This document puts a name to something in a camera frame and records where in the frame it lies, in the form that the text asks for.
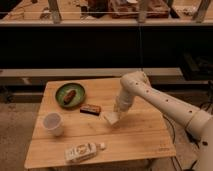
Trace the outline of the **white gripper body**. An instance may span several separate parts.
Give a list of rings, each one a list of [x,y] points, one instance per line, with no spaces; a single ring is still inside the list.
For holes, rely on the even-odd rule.
[[[114,112],[117,115],[118,119],[121,119],[125,116],[131,106],[133,105],[134,98],[133,97],[124,97],[124,96],[117,96],[114,105]]]

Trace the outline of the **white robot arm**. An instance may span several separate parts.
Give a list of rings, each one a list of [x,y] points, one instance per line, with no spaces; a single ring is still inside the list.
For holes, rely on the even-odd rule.
[[[120,84],[114,107],[118,118],[130,109],[136,96],[143,98],[201,142],[195,171],[213,171],[213,115],[152,88],[143,71],[123,75]]]

